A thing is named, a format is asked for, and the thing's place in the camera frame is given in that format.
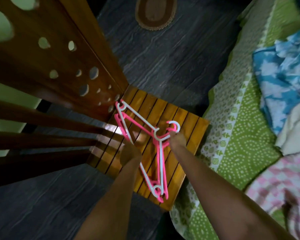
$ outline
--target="green bedsheet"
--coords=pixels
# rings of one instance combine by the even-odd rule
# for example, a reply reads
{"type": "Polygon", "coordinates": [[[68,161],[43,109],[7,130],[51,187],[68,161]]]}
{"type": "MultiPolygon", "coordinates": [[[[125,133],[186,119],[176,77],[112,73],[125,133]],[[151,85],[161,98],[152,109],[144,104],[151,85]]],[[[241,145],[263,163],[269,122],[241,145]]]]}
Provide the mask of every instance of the green bedsheet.
{"type": "MultiPolygon", "coordinates": [[[[253,0],[241,15],[244,24],[219,83],[209,92],[204,117],[212,129],[199,158],[241,190],[281,157],[275,135],[259,110],[261,92],[252,74],[252,52],[300,29],[294,0],[253,0]]],[[[185,239],[218,239],[198,198],[185,180],[170,212],[185,239]]],[[[281,210],[273,217],[284,226],[281,210]]]]}

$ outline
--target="pink checkered garment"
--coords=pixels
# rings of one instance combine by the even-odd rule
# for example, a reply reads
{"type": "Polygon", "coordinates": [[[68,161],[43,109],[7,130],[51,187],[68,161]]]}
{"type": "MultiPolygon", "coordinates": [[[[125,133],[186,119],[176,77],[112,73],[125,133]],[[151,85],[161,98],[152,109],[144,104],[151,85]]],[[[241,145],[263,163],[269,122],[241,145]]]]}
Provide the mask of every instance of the pink checkered garment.
{"type": "Polygon", "coordinates": [[[286,202],[291,204],[288,230],[300,239],[300,153],[285,156],[269,167],[251,184],[246,194],[269,214],[286,202]]]}

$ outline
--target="brown doormat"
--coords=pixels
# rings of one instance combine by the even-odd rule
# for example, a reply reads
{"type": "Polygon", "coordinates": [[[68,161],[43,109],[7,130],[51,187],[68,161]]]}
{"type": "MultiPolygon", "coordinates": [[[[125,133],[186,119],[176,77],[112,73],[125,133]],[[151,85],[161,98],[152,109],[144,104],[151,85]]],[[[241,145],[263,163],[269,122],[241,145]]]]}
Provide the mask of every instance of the brown doormat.
{"type": "Polygon", "coordinates": [[[177,0],[137,0],[136,20],[145,29],[155,31],[167,27],[177,10],[177,0]]]}

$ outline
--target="dark gray floor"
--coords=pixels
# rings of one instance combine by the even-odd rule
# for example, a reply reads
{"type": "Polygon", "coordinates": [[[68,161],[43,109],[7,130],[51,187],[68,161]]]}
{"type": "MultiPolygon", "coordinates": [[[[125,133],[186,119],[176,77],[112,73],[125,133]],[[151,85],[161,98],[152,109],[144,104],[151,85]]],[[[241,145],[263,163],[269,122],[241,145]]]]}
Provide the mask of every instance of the dark gray floor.
{"type": "MultiPolygon", "coordinates": [[[[239,26],[235,20],[244,6],[225,0],[178,0],[171,25],[150,32],[137,24],[135,2],[108,0],[98,17],[128,81],[202,115],[208,106],[208,90],[217,83],[236,42],[239,26]]],[[[90,7],[97,13],[99,7],[90,7]]],[[[48,113],[100,123],[56,105],[48,113]]],[[[36,132],[95,136],[44,127],[36,132]]],[[[72,239],[111,182],[95,169],[80,165],[0,187],[0,239],[72,239]]],[[[134,194],[128,239],[151,239],[161,215],[156,205],[134,194]]]]}

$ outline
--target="person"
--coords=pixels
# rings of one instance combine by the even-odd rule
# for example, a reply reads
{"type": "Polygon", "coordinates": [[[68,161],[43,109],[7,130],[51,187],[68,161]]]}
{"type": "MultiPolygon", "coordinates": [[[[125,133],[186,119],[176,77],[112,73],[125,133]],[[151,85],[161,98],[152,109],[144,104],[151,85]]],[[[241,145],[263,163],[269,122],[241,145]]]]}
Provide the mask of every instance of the person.
{"type": "MultiPolygon", "coordinates": [[[[189,152],[182,133],[170,132],[170,148],[220,240],[295,239],[242,191],[189,152]]],[[[140,150],[126,141],[120,156],[123,166],[120,174],[110,190],[96,203],[75,240],[126,238],[141,157],[140,150]]]]}

